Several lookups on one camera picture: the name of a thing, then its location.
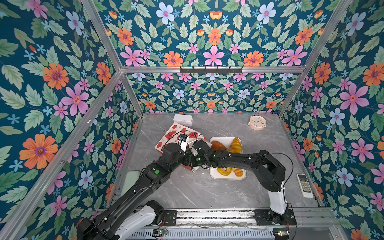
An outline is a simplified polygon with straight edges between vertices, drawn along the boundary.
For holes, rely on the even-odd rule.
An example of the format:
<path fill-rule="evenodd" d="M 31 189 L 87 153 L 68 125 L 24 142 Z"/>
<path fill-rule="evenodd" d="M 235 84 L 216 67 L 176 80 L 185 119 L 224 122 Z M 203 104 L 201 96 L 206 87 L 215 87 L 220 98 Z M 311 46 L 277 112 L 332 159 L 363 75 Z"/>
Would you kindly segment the brown round pastry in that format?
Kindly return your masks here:
<path fill-rule="evenodd" d="M 212 141 L 212 146 L 211 148 L 214 150 L 214 151 L 218 151 L 218 150 L 223 150 L 223 151 L 226 151 L 228 148 L 226 146 L 224 146 L 222 143 L 220 143 L 219 141 Z"/>

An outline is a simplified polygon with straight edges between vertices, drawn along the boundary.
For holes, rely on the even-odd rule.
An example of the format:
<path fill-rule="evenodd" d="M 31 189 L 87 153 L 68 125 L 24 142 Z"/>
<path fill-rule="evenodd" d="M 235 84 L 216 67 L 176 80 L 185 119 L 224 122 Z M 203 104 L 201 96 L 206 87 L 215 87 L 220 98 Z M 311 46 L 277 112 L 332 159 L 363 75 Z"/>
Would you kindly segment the glazed yellow donut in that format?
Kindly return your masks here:
<path fill-rule="evenodd" d="M 232 172 L 232 168 L 217 168 L 217 171 L 222 176 L 229 176 Z"/>

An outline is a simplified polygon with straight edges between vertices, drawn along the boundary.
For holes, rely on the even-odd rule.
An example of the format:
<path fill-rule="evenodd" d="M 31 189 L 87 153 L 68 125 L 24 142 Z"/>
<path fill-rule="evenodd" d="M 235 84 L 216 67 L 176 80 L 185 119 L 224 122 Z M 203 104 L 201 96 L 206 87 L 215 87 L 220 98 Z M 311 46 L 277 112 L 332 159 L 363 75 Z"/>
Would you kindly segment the red white paper bag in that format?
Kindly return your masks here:
<path fill-rule="evenodd" d="M 211 144 L 207 142 L 207 139 L 200 132 L 174 123 L 155 146 L 155 150 L 161 154 L 158 160 L 155 161 L 156 166 L 151 170 L 155 175 L 171 173 L 178 166 L 183 166 L 182 162 L 186 153 L 181 150 L 181 146 L 178 144 L 178 137 L 181 133 L 188 135 L 186 152 L 196 150 L 200 153 L 202 146 L 211 147 Z"/>

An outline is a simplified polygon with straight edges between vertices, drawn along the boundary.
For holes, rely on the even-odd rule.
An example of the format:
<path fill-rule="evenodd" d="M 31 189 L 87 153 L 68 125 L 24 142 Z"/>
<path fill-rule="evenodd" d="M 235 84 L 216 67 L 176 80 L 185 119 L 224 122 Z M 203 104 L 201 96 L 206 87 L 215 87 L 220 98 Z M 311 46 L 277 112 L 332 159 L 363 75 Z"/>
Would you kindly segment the long twisted bread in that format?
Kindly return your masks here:
<path fill-rule="evenodd" d="M 243 147 L 239 138 L 234 138 L 230 147 L 227 149 L 228 152 L 234 154 L 240 154 L 243 151 Z"/>

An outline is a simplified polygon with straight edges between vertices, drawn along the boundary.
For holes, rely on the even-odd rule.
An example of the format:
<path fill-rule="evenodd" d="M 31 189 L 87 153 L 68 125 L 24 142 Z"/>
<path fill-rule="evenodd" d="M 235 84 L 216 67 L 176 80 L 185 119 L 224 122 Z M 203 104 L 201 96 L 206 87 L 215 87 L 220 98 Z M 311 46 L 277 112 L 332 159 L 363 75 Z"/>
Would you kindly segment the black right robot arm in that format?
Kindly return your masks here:
<path fill-rule="evenodd" d="M 187 150 L 186 158 L 190 167 L 237 168 L 253 172 L 261 186 L 268 191 L 270 211 L 280 216 L 286 213 L 286 168 L 268 151 L 261 150 L 255 154 L 231 153 L 214 150 L 204 140 L 199 140 Z"/>

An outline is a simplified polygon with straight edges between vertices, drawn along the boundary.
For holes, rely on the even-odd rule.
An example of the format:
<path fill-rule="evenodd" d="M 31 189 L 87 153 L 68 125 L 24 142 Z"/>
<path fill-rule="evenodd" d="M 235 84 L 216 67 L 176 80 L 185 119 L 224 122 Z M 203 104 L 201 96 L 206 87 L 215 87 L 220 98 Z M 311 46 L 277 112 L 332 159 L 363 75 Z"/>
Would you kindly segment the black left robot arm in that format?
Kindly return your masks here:
<path fill-rule="evenodd" d="M 79 240 L 126 240 L 141 228 L 159 224 L 164 209 L 156 201 L 138 206 L 171 176 L 180 165 L 190 165 L 196 152 L 183 149 L 176 143 L 168 144 L 162 155 L 142 169 L 133 186 L 114 204 L 93 220 L 83 219 L 77 227 Z"/>

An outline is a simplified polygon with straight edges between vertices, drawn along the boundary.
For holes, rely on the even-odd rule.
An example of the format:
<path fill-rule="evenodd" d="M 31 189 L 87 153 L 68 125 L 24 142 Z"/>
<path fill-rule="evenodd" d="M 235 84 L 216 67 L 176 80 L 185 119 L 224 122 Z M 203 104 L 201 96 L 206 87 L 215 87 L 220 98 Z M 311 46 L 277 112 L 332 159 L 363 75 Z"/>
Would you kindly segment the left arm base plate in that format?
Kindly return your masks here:
<path fill-rule="evenodd" d="M 176 210 L 164 210 L 157 214 L 155 226 L 160 227 L 165 225 L 166 227 L 174 227 L 177 222 L 178 211 Z"/>

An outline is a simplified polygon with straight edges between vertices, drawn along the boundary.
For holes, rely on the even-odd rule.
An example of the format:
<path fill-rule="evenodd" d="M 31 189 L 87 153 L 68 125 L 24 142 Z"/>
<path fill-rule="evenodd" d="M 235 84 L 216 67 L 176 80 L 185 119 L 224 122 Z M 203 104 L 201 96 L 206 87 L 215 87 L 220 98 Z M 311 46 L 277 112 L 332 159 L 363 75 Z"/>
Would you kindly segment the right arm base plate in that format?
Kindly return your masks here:
<path fill-rule="evenodd" d="M 291 209 L 279 215 L 271 210 L 254 210 L 253 218 L 260 226 L 295 226 L 296 217 Z"/>

